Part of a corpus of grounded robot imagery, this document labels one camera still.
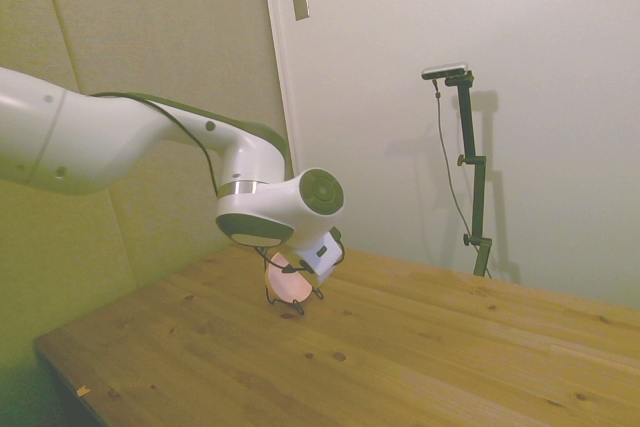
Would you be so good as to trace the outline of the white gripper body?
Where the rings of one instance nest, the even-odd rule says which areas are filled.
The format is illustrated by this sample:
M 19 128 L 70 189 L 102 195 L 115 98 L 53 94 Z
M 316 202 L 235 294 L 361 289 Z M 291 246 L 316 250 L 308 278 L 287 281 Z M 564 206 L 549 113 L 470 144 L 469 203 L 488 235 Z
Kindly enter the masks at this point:
M 342 233 L 338 228 L 331 228 L 318 242 L 306 250 L 294 250 L 294 266 L 300 260 L 307 262 L 315 271 L 314 275 L 299 272 L 310 284 L 323 284 L 335 267 L 345 257 Z

